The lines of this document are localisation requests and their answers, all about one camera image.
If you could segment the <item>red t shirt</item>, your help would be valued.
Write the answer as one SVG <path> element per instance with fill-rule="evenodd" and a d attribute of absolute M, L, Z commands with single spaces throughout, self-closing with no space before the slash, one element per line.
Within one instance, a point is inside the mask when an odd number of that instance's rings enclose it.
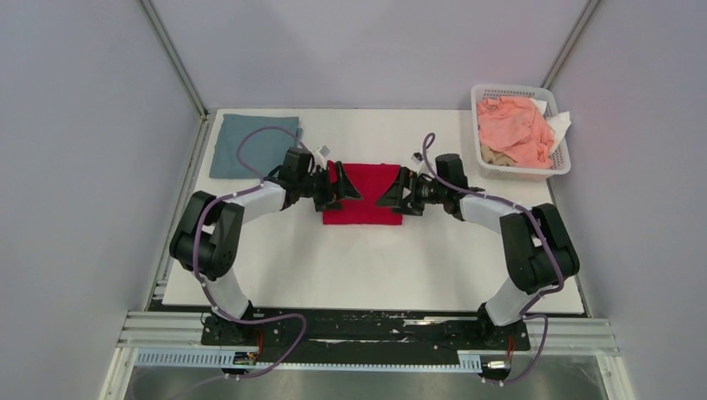
<path fill-rule="evenodd" d="M 384 225 L 401 226 L 404 217 L 391 208 L 378 207 L 376 202 L 394 183 L 399 165 L 344 163 L 349 181 L 361 193 L 360 200 L 342 200 L 342 209 L 323 212 L 323 225 Z"/>

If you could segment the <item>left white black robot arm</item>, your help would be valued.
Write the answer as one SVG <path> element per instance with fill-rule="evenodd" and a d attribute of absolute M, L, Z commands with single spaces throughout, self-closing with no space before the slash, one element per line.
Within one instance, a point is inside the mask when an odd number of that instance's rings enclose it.
<path fill-rule="evenodd" d="M 255 333 L 253 319 L 245 316 L 253 306 L 232 270 L 243 225 L 281 212 L 302 198 L 312 199 L 315 210 L 323 212 L 340 209 L 343 200 L 362 197 L 341 162 L 318 165 L 311 152 L 291 147 L 283 163 L 254 187 L 222 196 L 192 194 L 168 252 L 198 280 L 213 314 L 225 320 L 225 337 L 244 345 Z"/>

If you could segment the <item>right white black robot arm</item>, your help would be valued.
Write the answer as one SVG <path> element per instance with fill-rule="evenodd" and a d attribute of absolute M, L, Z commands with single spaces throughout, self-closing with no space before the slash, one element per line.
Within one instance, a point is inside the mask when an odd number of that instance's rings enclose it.
<path fill-rule="evenodd" d="M 521 321 L 541 296 L 560 291 L 579 271 L 577 252 L 555 205 L 526 208 L 470 187 L 457 154 L 437 156 L 431 173 L 401 167 L 376 204 L 410 216 L 422 215 L 428 204 L 439 204 L 459 221 L 500 235 L 508 277 L 479 307 L 482 319 L 476 325 L 477 339 L 487 348 L 506 341 L 509 325 Z"/>

